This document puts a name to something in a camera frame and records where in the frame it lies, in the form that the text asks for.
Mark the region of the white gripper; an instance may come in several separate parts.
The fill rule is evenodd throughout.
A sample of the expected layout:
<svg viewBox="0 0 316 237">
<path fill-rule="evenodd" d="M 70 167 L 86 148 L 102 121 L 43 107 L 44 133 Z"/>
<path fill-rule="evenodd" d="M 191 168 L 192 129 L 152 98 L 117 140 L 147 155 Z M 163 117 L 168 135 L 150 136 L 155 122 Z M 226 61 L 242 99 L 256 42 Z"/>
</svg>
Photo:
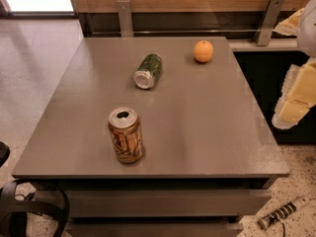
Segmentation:
<svg viewBox="0 0 316 237">
<path fill-rule="evenodd" d="M 316 0 L 310 0 L 304 9 L 279 22 L 274 32 L 283 36 L 297 36 L 299 48 L 315 57 Z M 302 66 L 292 64 L 286 72 L 272 124 L 279 129 L 290 129 L 298 125 L 315 105 L 316 58 L 309 58 Z"/>
</svg>

